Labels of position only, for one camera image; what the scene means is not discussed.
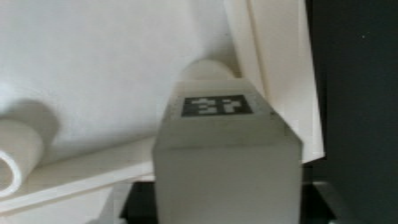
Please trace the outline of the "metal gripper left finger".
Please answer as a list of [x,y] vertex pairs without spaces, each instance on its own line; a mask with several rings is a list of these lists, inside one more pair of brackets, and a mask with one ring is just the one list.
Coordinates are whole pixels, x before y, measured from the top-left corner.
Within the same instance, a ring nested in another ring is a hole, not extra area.
[[88,224],[159,224],[154,181],[115,185],[100,215]]

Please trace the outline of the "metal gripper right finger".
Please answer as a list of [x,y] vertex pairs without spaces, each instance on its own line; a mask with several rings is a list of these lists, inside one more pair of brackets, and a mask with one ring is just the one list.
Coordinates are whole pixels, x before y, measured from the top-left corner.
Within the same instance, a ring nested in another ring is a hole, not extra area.
[[360,224],[337,188],[326,181],[303,187],[301,224]]

